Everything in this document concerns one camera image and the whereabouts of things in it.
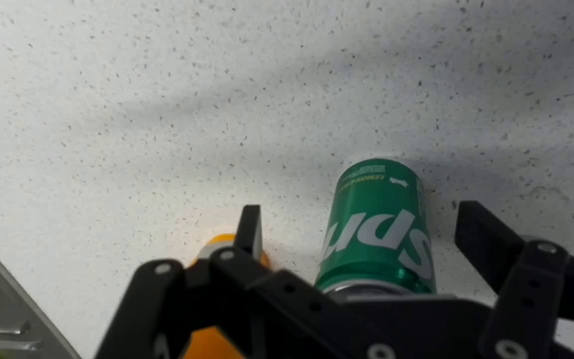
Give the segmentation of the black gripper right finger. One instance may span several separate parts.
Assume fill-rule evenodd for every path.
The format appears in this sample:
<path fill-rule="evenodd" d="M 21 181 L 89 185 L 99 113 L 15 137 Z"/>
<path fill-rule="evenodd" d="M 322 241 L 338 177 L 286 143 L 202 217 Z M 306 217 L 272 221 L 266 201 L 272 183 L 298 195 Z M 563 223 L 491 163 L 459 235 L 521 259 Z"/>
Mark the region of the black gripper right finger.
<path fill-rule="evenodd" d="M 574 255 L 525 239 L 481 201 L 463 201 L 455 243 L 497 293 L 479 339 L 481 359 L 574 359 L 555 335 L 574 321 Z"/>

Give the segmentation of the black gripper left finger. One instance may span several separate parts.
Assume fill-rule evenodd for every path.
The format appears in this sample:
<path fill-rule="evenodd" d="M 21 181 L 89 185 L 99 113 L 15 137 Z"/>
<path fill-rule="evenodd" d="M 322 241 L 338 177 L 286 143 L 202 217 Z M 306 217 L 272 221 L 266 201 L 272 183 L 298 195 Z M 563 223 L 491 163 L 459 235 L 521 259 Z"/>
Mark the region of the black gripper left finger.
<path fill-rule="evenodd" d="M 262 245 L 262 209 L 248 205 L 236 239 L 196 265 L 140 265 L 95 359 L 186 359 L 210 327 L 244 359 L 404 359 L 396 335 L 298 275 L 268 269 Z"/>

